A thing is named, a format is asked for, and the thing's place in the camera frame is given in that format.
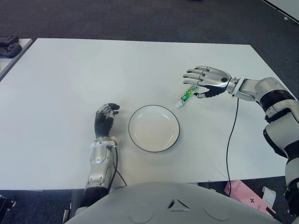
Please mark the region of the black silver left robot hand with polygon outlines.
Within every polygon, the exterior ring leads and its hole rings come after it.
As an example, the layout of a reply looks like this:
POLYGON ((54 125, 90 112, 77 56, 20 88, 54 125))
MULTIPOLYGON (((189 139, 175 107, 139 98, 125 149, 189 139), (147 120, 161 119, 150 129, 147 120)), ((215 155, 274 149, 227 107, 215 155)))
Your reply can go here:
POLYGON ((115 103, 103 104, 95 114, 94 132, 96 138, 108 137, 114 123, 114 116, 119 113, 120 106, 115 103))

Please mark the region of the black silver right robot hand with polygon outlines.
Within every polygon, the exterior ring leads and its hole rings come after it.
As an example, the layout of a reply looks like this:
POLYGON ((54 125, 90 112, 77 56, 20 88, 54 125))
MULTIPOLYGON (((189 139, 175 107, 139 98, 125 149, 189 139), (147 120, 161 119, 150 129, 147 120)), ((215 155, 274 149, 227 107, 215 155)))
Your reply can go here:
POLYGON ((216 68, 197 66, 194 69, 189 69, 183 78, 188 78, 183 81, 184 84, 208 89, 204 93, 194 93, 197 98, 211 98, 225 92, 232 77, 227 72, 216 68))

